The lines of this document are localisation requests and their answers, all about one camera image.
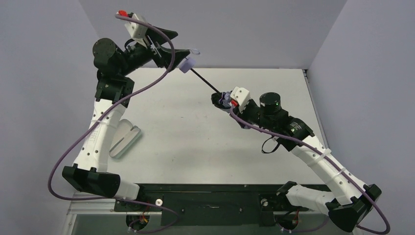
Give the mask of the mint green umbrella case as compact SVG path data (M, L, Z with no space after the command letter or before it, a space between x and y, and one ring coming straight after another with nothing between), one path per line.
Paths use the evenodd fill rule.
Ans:
M122 158L141 135L142 130L139 127L127 119L120 120L109 151L110 158Z

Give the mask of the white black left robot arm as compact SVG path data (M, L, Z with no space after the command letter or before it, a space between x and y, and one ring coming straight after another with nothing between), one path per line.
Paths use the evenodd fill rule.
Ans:
M139 185L108 173L108 158L119 121L130 102L134 81L128 75L153 60L160 68L173 68L190 54L188 49L171 50L162 45L178 36L176 31L159 29L166 37L147 30L133 47L122 50L109 38L92 47L98 83L94 111L81 151L72 166L63 168L63 178L76 190L106 198L135 200Z

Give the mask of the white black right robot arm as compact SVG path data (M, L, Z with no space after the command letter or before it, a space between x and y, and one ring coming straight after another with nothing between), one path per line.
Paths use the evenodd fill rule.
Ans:
M241 128L270 135L279 147L302 160L328 187L328 191L322 191L287 182L277 193L291 206L324 214L345 232L360 228L365 216L378 209L376 200L381 189L348 171L304 121L282 108L279 94L264 93L255 102L248 90L236 87L229 92L213 93L211 102L227 112Z

